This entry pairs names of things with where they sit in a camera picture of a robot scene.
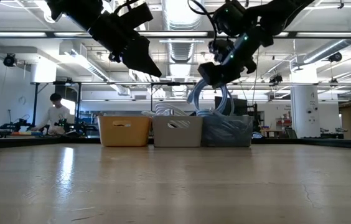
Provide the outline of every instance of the storage bin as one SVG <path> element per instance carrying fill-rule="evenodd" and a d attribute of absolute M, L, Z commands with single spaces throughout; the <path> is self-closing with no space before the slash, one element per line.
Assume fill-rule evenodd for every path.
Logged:
<path fill-rule="evenodd" d="M 146 146 L 151 118 L 144 116 L 99 116 L 103 146 Z"/>
<path fill-rule="evenodd" d="M 204 116 L 202 146 L 249 147 L 252 132 L 252 116 Z"/>
<path fill-rule="evenodd" d="M 200 147 L 203 117 L 154 116 L 155 147 Z"/>

